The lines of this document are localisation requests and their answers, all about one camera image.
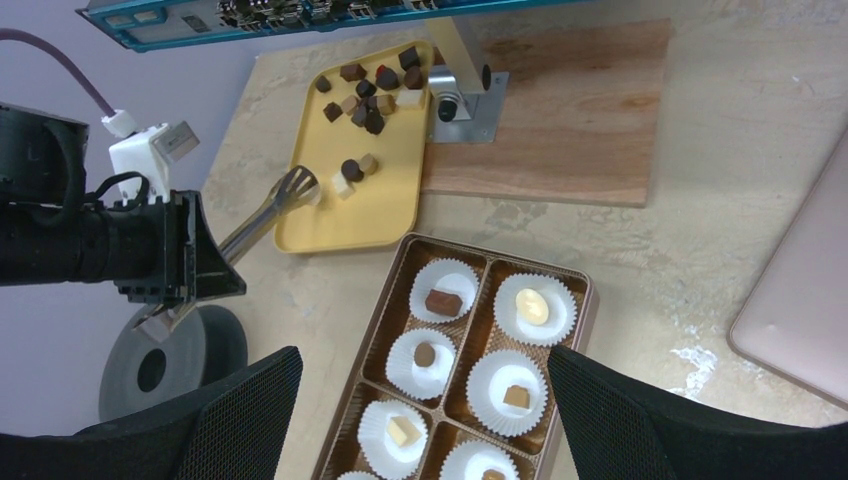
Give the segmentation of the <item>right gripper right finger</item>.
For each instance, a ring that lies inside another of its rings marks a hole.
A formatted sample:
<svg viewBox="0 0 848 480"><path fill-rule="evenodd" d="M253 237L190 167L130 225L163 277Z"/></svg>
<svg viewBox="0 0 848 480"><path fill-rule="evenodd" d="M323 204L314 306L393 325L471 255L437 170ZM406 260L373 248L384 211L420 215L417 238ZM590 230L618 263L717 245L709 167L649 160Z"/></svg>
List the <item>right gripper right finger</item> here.
<svg viewBox="0 0 848 480"><path fill-rule="evenodd" d="M847 426L800 427L712 408L563 346L547 370L581 479L844 479Z"/></svg>

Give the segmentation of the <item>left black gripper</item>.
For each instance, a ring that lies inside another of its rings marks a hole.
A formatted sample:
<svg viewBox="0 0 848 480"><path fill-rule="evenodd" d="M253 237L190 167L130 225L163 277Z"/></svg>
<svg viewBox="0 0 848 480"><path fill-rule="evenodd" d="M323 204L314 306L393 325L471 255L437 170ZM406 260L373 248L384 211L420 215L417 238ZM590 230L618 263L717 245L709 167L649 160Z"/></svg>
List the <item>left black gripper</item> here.
<svg viewBox="0 0 848 480"><path fill-rule="evenodd" d="M245 280L215 244L198 191L108 208L86 195L86 281L113 283L131 303L177 306L243 295Z"/></svg>

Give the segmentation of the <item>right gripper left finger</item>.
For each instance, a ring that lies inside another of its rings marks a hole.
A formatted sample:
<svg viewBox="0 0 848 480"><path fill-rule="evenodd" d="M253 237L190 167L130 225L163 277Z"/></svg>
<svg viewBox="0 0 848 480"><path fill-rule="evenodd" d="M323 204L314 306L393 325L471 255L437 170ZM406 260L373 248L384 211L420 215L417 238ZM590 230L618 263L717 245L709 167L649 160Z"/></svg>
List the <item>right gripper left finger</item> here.
<svg viewBox="0 0 848 480"><path fill-rule="evenodd" d="M71 436L1 437L4 479L272 479L303 372L287 346L232 375Z"/></svg>

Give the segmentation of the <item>square caramel chocolate piece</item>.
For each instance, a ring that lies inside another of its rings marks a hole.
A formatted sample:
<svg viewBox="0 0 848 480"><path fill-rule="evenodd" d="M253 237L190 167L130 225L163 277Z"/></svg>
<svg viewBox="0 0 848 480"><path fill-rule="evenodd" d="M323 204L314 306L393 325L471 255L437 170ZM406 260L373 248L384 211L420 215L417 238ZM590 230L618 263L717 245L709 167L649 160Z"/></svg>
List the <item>square caramel chocolate piece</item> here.
<svg viewBox="0 0 848 480"><path fill-rule="evenodd" d="M523 410L530 410L532 408L531 400L531 392L521 385L509 386L503 396L503 403L505 405Z"/></svg>

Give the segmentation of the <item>metal tongs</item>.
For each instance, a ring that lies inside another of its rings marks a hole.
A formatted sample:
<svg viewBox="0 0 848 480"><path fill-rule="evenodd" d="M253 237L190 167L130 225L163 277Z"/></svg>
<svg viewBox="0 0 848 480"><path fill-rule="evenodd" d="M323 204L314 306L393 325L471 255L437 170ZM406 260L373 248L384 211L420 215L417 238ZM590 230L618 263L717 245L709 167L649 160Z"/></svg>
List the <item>metal tongs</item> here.
<svg viewBox="0 0 848 480"><path fill-rule="evenodd" d="M163 342L198 303L245 294L246 282L234 269L236 263L272 230L280 217L307 204L318 187L317 177L306 167L289 170L258 209L219 245L210 240L197 243L195 292L179 304L144 308L133 330Z"/></svg>

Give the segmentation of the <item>pale cube chocolate piece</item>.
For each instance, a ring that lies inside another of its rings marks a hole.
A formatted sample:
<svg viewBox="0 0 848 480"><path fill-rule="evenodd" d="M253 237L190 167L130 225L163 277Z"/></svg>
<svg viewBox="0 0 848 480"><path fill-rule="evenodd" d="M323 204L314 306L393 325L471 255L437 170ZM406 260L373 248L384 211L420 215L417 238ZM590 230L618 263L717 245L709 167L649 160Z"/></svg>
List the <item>pale cube chocolate piece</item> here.
<svg viewBox="0 0 848 480"><path fill-rule="evenodd" d="M422 436L422 431L407 416L391 416L386 425L386 433L399 448L414 445Z"/></svg>

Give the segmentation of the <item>round brown chocolate piece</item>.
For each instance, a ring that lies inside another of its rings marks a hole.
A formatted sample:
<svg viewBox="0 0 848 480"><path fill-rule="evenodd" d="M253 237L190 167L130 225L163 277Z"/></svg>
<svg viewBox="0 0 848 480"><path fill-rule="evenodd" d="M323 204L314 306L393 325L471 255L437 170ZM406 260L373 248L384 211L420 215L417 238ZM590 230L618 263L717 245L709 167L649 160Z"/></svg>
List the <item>round brown chocolate piece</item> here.
<svg viewBox="0 0 848 480"><path fill-rule="evenodd" d="M419 343L413 351L413 362L417 368L430 368L435 364L437 353L429 342Z"/></svg>

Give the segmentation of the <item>dark chocolate piece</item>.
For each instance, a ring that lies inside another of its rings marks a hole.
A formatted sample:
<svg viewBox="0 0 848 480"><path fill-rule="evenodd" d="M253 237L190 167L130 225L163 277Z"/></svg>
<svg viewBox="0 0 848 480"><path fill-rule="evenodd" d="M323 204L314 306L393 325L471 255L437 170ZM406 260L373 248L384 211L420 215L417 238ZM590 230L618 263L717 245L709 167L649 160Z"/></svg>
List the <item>dark chocolate piece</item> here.
<svg viewBox="0 0 848 480"><path fill-rule="evenodd" d="M463 299L454 293L431 289L425 298L426 309L436 315L457 317L463 309Z"/></svg>

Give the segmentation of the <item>brown box lid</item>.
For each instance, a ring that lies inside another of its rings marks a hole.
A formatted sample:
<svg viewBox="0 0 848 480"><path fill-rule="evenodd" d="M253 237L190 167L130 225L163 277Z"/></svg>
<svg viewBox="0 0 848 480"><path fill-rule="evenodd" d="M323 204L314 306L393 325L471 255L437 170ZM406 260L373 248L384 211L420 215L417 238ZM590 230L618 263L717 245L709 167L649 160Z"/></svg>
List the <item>brown box lid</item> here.
<svg viewBox="0 0 848 480"><path fill-rule="evenodd" d="M728 332L743 358L847 405L847 139L840 138Z"/></svg>

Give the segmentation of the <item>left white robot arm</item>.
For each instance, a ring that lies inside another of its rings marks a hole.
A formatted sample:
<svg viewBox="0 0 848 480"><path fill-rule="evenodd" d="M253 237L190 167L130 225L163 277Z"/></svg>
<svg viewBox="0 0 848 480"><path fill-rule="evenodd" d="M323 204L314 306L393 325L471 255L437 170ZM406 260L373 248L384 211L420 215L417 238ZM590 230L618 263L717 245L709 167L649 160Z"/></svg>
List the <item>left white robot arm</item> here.
<svg viewBox="0 0 848 480"><path fill-rule="evenodd" d="M84 123L1 107L1 284L113 283L174 307L242 295L193 190L155 192L137 171L87 191Z"/></svg>

